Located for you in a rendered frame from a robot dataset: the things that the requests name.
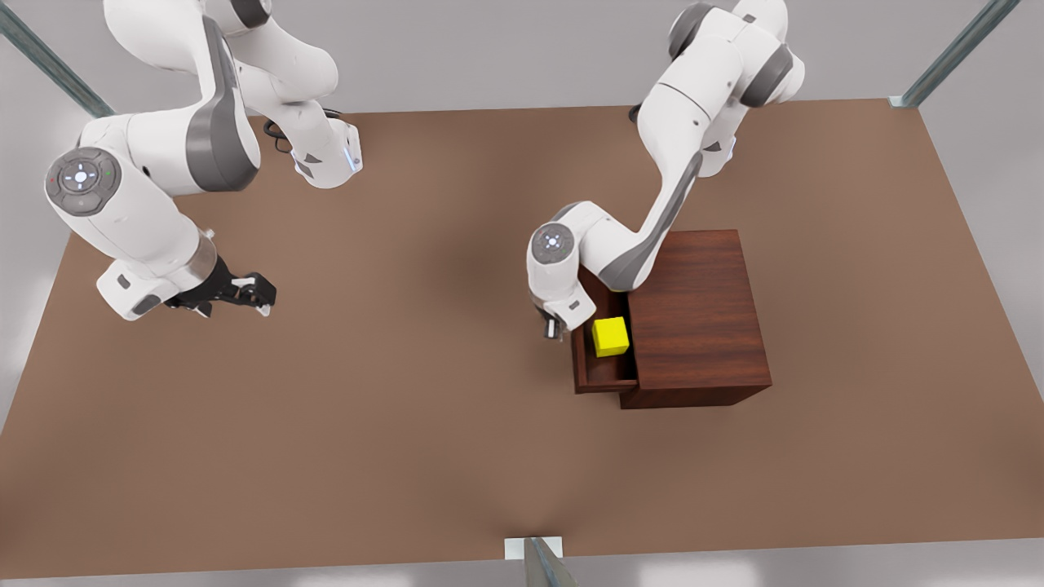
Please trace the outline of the yellow cube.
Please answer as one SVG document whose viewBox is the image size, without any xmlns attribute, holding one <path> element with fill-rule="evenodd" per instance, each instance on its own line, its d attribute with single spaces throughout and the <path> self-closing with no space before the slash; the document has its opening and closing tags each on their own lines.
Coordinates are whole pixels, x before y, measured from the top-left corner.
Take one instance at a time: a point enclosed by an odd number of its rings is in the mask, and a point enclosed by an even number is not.
<svg viewBox="0 0 1044 587">
<path fill-rule="evenodd" d="M 591 338 L 598 358 L 619 356 L 630 349 L 627 322 L 624 316 L 593 320 Z"/>
</svg>

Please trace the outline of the silver frame post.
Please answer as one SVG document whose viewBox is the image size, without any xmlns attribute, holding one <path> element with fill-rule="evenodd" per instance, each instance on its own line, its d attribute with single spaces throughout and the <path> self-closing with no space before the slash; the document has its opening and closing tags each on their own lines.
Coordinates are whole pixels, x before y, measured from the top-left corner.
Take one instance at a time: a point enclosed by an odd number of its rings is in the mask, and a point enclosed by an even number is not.
<svg viewBox="0 0 1044 587">
<path fill-rule="evenodd" d="M 105 101 L 39 38 L 11 8 L 0 0 L 0 33 L 33 66 L 55 83 L 75 104 L 94 118 L 114 116 Z"/>
<path fill-rule="evenodd" d="M 1013 11 L 1022 0 L 988 0 L 984 7 L 963 27 L 960 33 L 938 55 L 930 66 L 902 95 L 887 98 L 888 104 L 898 110 L 916 110 L 942 85 Z"/>
<path fill-rule="evenodd" d="M 504 558 L 524 563 L 525 587 L 579 587 L 562 559 L 562 537 L 504 539 Z"/>
</svg>

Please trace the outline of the dark wooden drawer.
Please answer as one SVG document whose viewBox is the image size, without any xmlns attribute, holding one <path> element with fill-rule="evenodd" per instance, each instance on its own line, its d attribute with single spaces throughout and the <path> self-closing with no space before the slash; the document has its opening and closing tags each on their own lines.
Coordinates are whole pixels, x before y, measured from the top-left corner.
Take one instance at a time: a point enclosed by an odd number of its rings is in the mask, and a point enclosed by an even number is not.
<svg viewBox="0 0 1044 587">
<path fill-rule="evenodd" d="M 637 388 L 636 360 L 633 349 L 622 355 L 599 358 L 592 338 L 594 320 L 622 316 L 630 327 L 627 294 L 607 289 L 592 272 L 579 267 L 579 283 L 595 304 L 595 313 L 582 327 L 571 331 L 573 380 L 577 394 L 626 393 Z"/>
</svg>

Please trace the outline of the dark wooden cabinet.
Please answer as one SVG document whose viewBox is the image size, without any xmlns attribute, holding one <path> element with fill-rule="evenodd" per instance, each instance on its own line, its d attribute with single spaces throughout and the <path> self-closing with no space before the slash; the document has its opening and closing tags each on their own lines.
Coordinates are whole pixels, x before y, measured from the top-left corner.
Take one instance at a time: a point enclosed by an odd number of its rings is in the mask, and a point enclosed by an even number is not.
<svg viewBox="0 0 1044 587">
<path fill-rule="evenodd" d="M 637 383 L 623 409 L 731 406 L 772 386 L 738 231 L 668 233 L 627 303 Z"/>
</svg>

